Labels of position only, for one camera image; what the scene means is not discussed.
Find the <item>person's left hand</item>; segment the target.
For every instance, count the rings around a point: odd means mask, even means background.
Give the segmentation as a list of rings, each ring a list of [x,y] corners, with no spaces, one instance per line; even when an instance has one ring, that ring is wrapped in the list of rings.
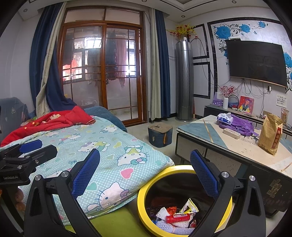
[[[24,194],[23,192],[18,188],[16,193],[15,193],[15,207],[18,211],[25,211],[25,204],[23,203],[23,198],[24,198]]]

